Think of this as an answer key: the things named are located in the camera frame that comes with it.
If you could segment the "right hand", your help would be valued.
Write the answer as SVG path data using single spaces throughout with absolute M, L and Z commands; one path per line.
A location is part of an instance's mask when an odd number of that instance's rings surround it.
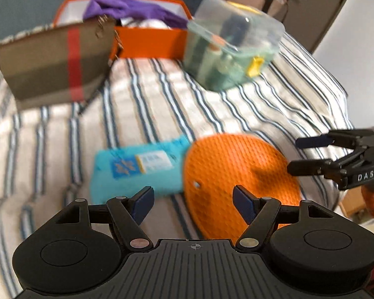
M 363 185 L 361 192 L 368 212 L 374 217 L 374 184 Z

